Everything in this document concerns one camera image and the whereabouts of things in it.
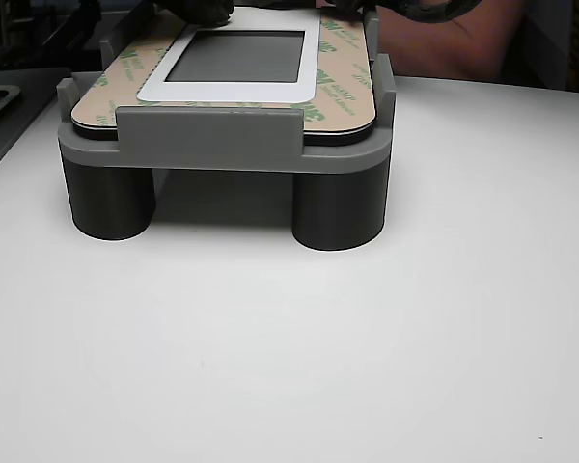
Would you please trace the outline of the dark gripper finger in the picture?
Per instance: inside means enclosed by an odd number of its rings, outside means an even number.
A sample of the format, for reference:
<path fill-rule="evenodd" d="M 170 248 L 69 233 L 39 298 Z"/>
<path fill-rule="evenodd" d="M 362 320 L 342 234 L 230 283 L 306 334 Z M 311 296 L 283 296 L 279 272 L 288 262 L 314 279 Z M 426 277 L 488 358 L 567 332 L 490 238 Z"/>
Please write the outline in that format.
<path fill-rule="evenodd" d="M 188 24 L 215 27 L 226 24 L 234 12 L 233 0 L 153 0 Z"/>

